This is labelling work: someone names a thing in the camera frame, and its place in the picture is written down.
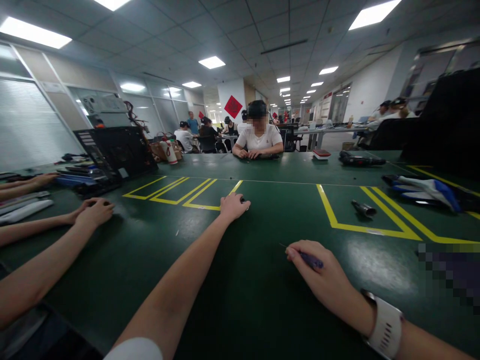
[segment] purple screwdriver handle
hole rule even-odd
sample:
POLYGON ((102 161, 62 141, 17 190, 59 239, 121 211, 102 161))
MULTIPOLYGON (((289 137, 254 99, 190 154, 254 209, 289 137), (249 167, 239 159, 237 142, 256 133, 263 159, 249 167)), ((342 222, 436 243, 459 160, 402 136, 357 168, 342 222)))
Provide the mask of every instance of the purple screwdriver handle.
POLYGON ((322 269, 324 267, 324 263, 317 259, 315 256, 308 255, 306 253, 301 252, 300 253, 301 258, 303 259, 304 262, 308 264, 312 269, 318 268, 322 269))

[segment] hand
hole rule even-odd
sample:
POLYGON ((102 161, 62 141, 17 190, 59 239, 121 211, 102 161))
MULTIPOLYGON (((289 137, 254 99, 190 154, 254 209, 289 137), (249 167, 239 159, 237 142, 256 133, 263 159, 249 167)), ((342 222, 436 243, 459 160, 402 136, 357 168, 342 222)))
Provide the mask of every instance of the hand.
POLYGON ((240 199, 242 197, 242 194, 237 194, 234 192, 227 197, 222 197, 220 199, 220 216, 225 217, 229 222, 241 217, 242 214, 246 212, 252 204, 250 201, 241 203, 240 199))
POLYGON ((318 301, 358 332, 370 336, 375 326, 375 307, 352 286, 330 250, 319 242, 300 240, 290 244, 285 253, 318 301), (323 268, 312 269, 299 252, 315 256, 323 262, 323 268))
POLYGON ((30 179, 29 182, 35 183, 38 186, 42 187, 56 179, 60 174, 57 172, 50 172, 42 175, 35 176, 30 179))
POLYGON ((98 200, 100 200, 99 197, 92 197, 91 199, 85 200, 77 210, 65 215, 61 215, 62 222, 67 225, 75 224, 75 221, 80 213, 88 208, 90 204, 96 203, 98 200))
POLYGON ((249 153, 246 151, 246 150, 240 150, 240 152, 238 153, 238 157, 240 159, 245 159, 245 158, 248 158, 249 157, 249 153))
POLYGON ((93 225, 97 228, 112 218, 114 204, 106 205, 105 203, 108 201, 102 197, 96 198, 94 201, 95 205, 88 207, 91 202, 88 203, 87 207, 78 214, 75 224, 93 225))
POLYGON ((258 155, 260 154, 263 154, 264 151, 263 150, 251 150, 249 153, 248 153, 248 157, 250 159, 256 159, 258 155))

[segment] smartwatch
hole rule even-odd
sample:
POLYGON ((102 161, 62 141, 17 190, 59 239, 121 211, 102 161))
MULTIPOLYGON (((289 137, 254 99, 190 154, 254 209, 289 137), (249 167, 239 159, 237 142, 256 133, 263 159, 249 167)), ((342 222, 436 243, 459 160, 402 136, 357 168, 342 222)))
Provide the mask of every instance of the smartwatch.
POLYGON ((362 336, 363 341, 384 359, 394 359, 402 338, 403 313, 365 289, 360 292, 368 301, 376 303, 375 328, 370 337, 362 336))

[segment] red diamond decoration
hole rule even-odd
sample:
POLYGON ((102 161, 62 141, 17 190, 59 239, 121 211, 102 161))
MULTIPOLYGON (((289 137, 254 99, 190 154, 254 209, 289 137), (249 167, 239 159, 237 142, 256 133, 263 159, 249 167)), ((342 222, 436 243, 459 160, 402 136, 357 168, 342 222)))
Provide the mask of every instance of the red diamond decoration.
POLYGON ((233 118, 236 118, 243 106, 237 101, 236 98, 230 96, 225 105, 225 111, 229 113, 233 118))

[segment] green workbench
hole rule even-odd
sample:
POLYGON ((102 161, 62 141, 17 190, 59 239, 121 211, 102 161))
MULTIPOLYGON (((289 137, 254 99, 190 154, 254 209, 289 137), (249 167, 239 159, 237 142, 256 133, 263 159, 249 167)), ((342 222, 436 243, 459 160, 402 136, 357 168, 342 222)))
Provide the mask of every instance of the green workbench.
MULTIPOLYGON (((480 192, 479 184, 409 167, 396 151, 373 155, 390 162, 352 168, 342 166, 336 153, 325 162, 312 153, 285 153, 271 161, 192 154, 177 165, 160 164, 156 173, 106 194, 116 204, 114 218, 97 230, 45 303, 106 354, 160 278, 219 214, 220 197, 238 186, 252 205, 223 237, 176 359, 378 359, 287 262, 279 243, 300 239, 330 249, 357 289, 373 292, 411 322, 480 357, 474 308, 434 280, 415 255, 422 243, 478 241, 479 216, 402 201, 381 175, 427 172, 474 192, 480 192), (377 216, 358 217, 352 199, 376 207, 377 216)), ((68 189, 54 191, 52 199, 54 206, 29 220, 64 214, 81 203, 68 189)), ((0 261, 16 269, 66 230, 6 246, 0 261)))

